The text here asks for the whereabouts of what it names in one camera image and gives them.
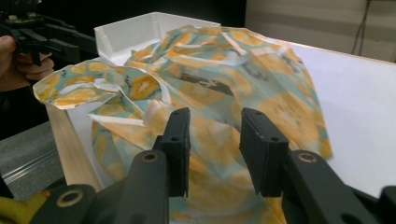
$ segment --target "white tray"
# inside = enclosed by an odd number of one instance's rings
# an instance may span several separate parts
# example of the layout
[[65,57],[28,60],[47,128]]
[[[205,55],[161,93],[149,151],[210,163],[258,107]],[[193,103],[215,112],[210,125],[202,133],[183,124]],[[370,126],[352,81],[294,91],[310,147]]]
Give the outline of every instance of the white tray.
[[99,56],[108,63],[123,65],[132,50],[159,42],[166,32],[183,25],[203,27],[220,24],[161,12],[113,22],[94,28]]

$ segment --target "folded cloth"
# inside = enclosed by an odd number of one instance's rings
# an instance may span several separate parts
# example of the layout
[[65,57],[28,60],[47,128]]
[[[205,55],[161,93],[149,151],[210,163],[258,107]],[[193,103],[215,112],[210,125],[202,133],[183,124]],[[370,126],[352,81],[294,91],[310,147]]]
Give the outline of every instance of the folded cloth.
[[290,148],[332,155],[313,82],[287,42],[244,28],[183,26],[124,66],[85,61],[35,84],[60,109],[89,113],[96,158],[114,179],[151,149],[172,111],[191,111],[190,197],[170,200],[176,223],[285,223],[279,199],[255,194],[239,151],[241,110],[265,113]]

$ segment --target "bolt hole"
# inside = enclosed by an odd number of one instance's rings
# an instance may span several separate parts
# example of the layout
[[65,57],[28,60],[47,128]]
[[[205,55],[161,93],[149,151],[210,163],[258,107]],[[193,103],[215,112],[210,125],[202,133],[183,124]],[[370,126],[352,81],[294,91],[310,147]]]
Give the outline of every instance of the bolt hole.
[[147,154],[143,157],[143,161],[145,162],[152,162],[152,161],[156,161],[158,159],[157,154],[151,153],[151,154]]
[[83,192],[81,189],[70,189],[59,196],[58,200],[56,201],[56,205],[59,207],[72,206],[73,204],[81,201],[82,196]]
[[301,161],[305,161],[305,162],[316,162],[317,161],[317,158],[316,157],[314,157],[313,155],[311,155],[311,154],[309,154],[309,153],[300,153],[299,155],[298,155],[298,158],[301,160]]
[[356,218],[356,217],[354,217],[354,216],[352,216],[350,214],[341,215],[341,219],[346,224],[361,224],[361,221],[358,218]]

